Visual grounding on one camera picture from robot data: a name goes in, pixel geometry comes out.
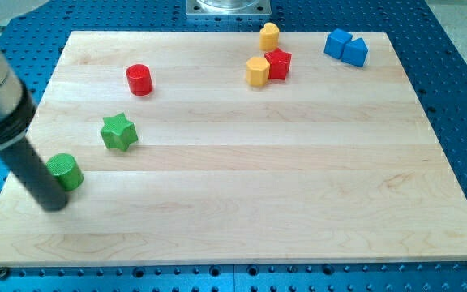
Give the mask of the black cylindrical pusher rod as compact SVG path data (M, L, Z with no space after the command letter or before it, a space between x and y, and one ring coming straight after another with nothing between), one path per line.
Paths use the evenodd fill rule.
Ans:
M26 137L0 146L0 158L45 211L58 211L67 206L69 195Z

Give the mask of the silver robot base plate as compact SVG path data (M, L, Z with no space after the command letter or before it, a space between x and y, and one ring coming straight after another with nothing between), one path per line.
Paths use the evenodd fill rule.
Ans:
M186 0L186 15L270 15L270 0Z

